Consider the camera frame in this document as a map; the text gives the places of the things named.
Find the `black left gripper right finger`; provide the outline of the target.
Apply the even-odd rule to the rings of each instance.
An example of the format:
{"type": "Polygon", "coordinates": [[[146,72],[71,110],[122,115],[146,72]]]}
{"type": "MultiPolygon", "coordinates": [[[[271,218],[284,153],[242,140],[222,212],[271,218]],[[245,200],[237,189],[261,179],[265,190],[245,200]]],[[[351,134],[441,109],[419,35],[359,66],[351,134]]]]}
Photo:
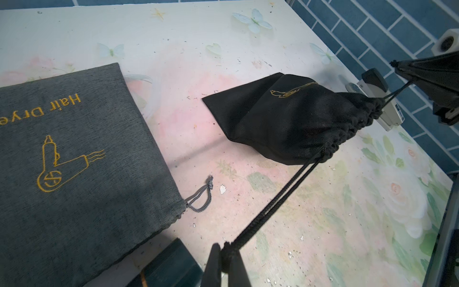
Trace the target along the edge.
{"type": "Polygon", "coordinates": [[[251,287],[251,282],[239,251],[231,256],[229,262],[228,286],[251,287]]]}

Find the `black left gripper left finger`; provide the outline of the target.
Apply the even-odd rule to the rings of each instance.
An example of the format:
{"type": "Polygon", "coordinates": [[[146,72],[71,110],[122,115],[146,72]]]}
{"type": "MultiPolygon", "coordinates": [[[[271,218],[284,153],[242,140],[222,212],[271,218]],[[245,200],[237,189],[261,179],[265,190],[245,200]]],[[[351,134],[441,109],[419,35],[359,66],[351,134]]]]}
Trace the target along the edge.
{"type": "Polygon", "coordinates": [[[221,247],[218,243],[214,243],[203,273],[201,287],[221,287],[221,269],[221,247]]]}

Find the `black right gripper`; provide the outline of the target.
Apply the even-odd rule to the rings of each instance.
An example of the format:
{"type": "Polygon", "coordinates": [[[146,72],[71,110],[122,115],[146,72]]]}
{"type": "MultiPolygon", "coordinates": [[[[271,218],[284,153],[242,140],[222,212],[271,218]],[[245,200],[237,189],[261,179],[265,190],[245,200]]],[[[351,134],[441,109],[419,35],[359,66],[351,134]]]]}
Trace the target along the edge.
{"type": "Polygon", "coordinates": [[[459,53],[417,60],[391,61],[397,75],[419,87],[434,103],[438,123],[459,122],[459,53]]]}

